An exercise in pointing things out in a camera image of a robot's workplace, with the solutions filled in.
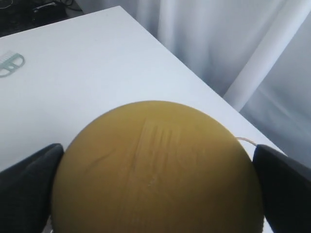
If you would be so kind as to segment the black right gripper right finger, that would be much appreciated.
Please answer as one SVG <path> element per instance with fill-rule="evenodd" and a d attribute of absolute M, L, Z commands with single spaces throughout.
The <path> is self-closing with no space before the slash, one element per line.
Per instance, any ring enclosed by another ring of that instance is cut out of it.
<path fill-rule="evenodd" d="M 264 215 L 275 233 L 311 231 L 311 170 L 267 145 L 257 145 L 253 166 Z"/>

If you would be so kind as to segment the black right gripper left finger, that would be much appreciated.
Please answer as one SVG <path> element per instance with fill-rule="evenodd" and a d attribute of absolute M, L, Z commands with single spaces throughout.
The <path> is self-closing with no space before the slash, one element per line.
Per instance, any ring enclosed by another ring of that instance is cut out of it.
<path fill-rule="evenodd" d="M 64 154 L 50 144 L 0 173 L 0 231 L 41 233 L 51 214 L 51 192 Z"/>

